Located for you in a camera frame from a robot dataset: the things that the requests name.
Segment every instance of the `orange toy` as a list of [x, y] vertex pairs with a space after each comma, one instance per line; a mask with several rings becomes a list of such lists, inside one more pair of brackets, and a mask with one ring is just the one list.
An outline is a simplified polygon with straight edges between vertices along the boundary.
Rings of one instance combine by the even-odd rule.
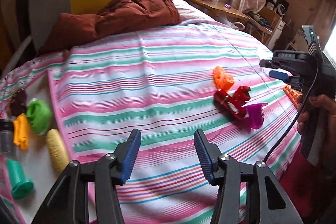
[[217, 89], [222, 89], [226, 92], [235, 83], [233, 76], [226, 74], [224, 69], [220, 66], [217, 66], [213, 69], [213, 78], [215, 80]]
[[286, 86], [284, 86], [284, 87], [282, 88], [282, 90], [286, 93], [286, 95], [287, 95], [288, 98], [292, 101], [292, 103], [295, 105], [295, 107], [297, 107], [297, 106], [298, 106], [298, 103], [297, 103], [296, 99], [297, 99], [300, 95], [302, 95], [302, 93], [301, 93], [301, 92], [298, 92], [298, 91], [296, 91], [296, 90], [293, 90], [293, 89], [291, 88], [290, 85], [286, 85]]

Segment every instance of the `hand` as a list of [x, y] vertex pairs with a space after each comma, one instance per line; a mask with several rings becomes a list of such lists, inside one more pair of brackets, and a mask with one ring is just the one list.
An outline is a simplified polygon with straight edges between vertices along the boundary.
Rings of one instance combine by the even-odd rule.
[[[303, 101], [303, 97], [298, 98], [299, 110]], [[320, 95], [318, 97], [310, 97], [309, 102], [313, 107], [323, 107], [328, 113], [328, 120], [326, 125], [325, 143], [321, 151], [321, 159], [323, 165], [330, 165], [333, 163], [336, 166], [336, 102], [330, 99], [326, 95]], [[305, 122], [309, 120], [309, 113], [303, 109], [299, 118], [297, 119], [297, 131], [302, 134], [305, 127]]]

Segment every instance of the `striped bedsheet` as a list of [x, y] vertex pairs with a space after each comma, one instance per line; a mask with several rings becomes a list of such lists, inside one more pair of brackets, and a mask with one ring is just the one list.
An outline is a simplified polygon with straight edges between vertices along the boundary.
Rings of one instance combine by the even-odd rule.
[[[296, 114], [283, 83], [259, 66], [260, 59], [271, 57], [252, 36], [216, 22], [191, 20], [114, 35], [36, 58], [11, 72], [0, 84], [1, 116], [18, 87], [48, 73], [55, 116], [71, 158], [97, 160], [125, 141], [132, 128], [141, 130], [131, 178], [118, 187], [126, 223], [209, 223], [218, 188], [204, 179], [194, 131], [203, 129], [210, 142], [238, 161], [263, 159]], [[217, 65], [234, 76], [230, 94], [247, 85], [250, 103], [268, 103], [259, 130], [214, 107], [212, 69]], [[292, 129], [269, 158], [277, 177], [298, 144]], [[240, 220], [245, 190], [241, 184]], [[92, 185], [89, 194], [94, 200]]]

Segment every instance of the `metal bolt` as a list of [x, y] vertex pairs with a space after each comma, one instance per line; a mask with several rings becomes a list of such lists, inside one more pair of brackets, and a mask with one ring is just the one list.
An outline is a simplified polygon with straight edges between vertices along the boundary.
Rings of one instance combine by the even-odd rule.
[[107, 154], [107, 155], [105, 156], [105, 158], [107, 158], [108, 160], [114, 160], [115, 155], [114, 155], [113, 153], [110, 153], [110, 154]]
[[76, 166], [78, 165], [78, 161], [76, 161], [76, 160], [72, 160], [72, 161], [70, 161], [69, 165], [70, 165], [71, 167], [76, 167]]
[[229, 160], [229, 159], [230, 159], [230, 156], [229, 156], [228, 154], [221, 154], [221, 155], [219, 156], [219, 158], [220, 158], [221, 160]]
[[266, 163], [264, 163], [263, 161], [257, 161], [257, 166], [260, 167], [260, 168], [264, 168], [266, 167]]

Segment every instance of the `purple plastic cup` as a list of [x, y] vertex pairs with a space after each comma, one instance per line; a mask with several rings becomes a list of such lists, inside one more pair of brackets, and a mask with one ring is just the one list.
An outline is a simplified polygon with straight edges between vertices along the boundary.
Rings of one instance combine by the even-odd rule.
[[264, 123], [264, 112], [263, 106], [268, 105], [268, 103], [260, 103], [244, 106], [247, 113], [249, 114], [250, 127], [253, 129], [259, 129]]

